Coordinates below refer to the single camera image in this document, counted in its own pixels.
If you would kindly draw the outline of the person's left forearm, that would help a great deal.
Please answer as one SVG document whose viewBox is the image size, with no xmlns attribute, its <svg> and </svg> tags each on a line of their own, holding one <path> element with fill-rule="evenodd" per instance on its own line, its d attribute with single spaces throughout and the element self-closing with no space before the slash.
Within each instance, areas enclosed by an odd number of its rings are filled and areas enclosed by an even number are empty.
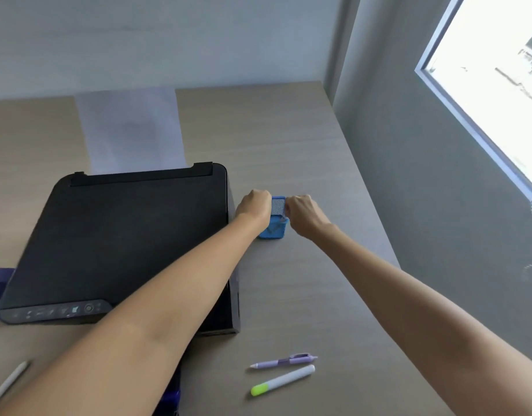
<svg viewBox="0 0 532 416">
<path fill-rule="evenodd" d="M 124 300 L 0 416 L 151 416 L 269 212 L 241 212 Z"/>
</svg>

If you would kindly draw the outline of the white stylus pen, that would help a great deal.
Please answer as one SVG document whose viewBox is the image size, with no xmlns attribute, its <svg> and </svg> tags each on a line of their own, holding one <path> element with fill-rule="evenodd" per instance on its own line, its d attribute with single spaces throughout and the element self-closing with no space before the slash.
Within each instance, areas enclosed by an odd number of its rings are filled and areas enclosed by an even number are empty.
<svg viewBox="0 0 532 416">
<path fill-rule="evenodd" d="M 29 367 L 30 361 L 20 363 L 0 385 L 0 399 Z"/>
</svg>

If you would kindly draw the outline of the white paper sheet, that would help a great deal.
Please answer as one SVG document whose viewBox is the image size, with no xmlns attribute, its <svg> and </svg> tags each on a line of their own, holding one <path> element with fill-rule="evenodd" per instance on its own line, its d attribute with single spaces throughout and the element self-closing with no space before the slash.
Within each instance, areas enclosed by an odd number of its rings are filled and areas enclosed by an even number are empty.
<svg viewBox="0 0 532 416">
<path fill-rule="evenodd" d="M 85 92 L 74 99 L 92 174 L 188 166 L 174 87 Z"/>
</svg>

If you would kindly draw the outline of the black printer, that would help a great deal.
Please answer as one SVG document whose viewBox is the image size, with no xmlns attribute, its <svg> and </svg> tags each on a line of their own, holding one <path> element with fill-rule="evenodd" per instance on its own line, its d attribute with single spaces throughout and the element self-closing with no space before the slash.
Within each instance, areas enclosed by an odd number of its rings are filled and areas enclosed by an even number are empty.
<svg viewBox="0 0 532 416">
<path fill-rule="evenodd" d="M 235 212 L 226 168 L 62 177 L 0 299 L 6 324 L 93 322 Z"/>
</svg>

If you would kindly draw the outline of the person's right forearm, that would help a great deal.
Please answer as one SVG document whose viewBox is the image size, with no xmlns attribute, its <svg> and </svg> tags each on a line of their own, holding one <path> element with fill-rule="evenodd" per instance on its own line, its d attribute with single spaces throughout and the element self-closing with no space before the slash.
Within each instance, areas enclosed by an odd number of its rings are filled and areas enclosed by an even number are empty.
<svg viewBox="0 0 532 416">
<path fill-rule="evenodd" d="M 331 223 L 302 236 L 339 268 L 456 416 L 532 416 L 532 360 L 455 303 Z"/>
</svg>

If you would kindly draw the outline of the blue mesh pen holder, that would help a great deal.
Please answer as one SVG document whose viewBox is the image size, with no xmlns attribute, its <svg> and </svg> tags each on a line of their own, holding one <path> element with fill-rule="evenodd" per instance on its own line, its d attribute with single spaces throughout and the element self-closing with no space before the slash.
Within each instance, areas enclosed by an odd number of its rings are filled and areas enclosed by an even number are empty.
<svg viewBox="0 0 532 416">
<path fill-rule="evenodd" d="M 259 239 L 282 239 L 289 218 L 285 215 L 285 196 L 273 196 L 271 198 L 271 213 L 268 227 L 259 235 Z"/>
</svg>

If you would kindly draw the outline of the window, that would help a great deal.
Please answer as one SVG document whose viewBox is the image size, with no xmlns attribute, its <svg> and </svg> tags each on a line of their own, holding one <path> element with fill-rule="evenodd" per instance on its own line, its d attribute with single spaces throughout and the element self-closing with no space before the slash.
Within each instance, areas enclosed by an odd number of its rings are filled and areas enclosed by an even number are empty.
<svg viewBox="0 0 532 416">
<path fill-rule="evenodd" d="M 532 205 L 532 0 L 450 0 L 415 71 Z"/>
</svg>

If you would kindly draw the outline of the person's right hand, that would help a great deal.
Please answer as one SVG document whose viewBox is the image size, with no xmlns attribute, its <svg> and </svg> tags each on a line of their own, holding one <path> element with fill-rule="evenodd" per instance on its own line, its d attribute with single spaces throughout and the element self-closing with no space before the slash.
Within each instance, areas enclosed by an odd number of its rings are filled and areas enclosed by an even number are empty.
<svg viewBox="0 0 532 416">
<path fill-rule="evenodd" d="M 310 195 L 295 195 L 285 199 L 285 215 L 298 235 L 314 241 L 332 223 Z"/>
</svg>

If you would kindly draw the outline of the person's left hand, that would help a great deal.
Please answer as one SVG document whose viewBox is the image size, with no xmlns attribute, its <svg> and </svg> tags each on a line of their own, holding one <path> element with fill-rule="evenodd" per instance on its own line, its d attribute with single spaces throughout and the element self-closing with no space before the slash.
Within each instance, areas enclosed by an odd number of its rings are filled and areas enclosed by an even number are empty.
<svg viewBox="0 0 532 416">
<path fill-rule="evenodd" d="M 257 231 L 262 231 L 267 228 L 269 222 L 259 222 L 256 215 L 256 190 L 251 190 L 247 195 L 242 198 L 242 201 L 237 206 L 235 212 L 235 220 L 247 222 Z"/>
</svg>

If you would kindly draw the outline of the purple pen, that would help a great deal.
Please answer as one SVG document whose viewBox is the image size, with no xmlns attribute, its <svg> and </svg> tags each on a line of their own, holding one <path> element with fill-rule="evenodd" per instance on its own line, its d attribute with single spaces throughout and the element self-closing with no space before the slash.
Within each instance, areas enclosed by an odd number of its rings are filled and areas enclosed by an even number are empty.
<svg viewBox="0 0 532 416">
<path fill-rule="evenodd" d="M 310 353 L 298 353 L 282 359 L 275 359 L 273 361 L 258 362 L 250 365 L 249 369 L 269 369 L 284 365 L 296 365 L 296 364 L 311 364 L 318 359 Z"/>
</svg>

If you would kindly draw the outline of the white highlighter with green cap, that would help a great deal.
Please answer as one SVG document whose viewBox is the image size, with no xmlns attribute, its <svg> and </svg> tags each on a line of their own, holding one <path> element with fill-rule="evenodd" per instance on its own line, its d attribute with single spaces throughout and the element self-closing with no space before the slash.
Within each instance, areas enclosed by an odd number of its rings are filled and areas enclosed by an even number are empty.
<svg viewBox="0 0 532 416">
<path fill-rule="evenodd" d="M 307 378 L 315 373 L 315 365 L 310 364 L 295 371 L 291 371 L 282 376 L 273 378 L 261 384 L 255 385 L 250 389 L 251 397 L 257 397 L 269 391 L 284 387 L 286 385 L 297 382 L 301 379 Z"/>
</svg>

